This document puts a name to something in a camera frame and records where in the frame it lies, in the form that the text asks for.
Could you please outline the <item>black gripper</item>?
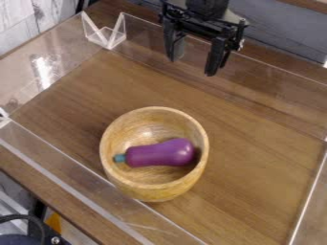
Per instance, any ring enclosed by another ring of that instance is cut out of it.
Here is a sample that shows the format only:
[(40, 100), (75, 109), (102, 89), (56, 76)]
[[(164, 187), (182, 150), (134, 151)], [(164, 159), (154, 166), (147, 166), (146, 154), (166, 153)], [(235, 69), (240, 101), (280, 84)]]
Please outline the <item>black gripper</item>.
[[(228, 8), (228, 0), (162, 0), (164, 12), (199, 28), (198, 33), (212, 39), (204, 74), (212, 77), (224, 67), (231, 49), (239, 51), (244, 43), (244, 30), (250, 26), (246, 18)], [(171, 20), (163, 22), (163, 43), (167, 58), (176, 61), (184, 55), (186, 33)]]

